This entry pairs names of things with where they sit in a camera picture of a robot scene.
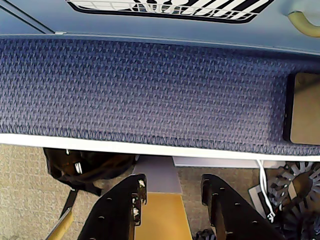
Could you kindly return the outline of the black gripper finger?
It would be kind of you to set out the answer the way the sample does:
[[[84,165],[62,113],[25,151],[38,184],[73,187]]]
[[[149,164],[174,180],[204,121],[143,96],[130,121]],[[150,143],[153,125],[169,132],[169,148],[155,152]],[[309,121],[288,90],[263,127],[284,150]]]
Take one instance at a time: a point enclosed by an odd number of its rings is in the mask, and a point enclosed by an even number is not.
[[[214,174],[203,174],[201,201],[217,240],[283,240],[237,191]]]
[[[133,240],[147,203],[147,178],[133,174],[116,184],[93,205],[79,240]]]

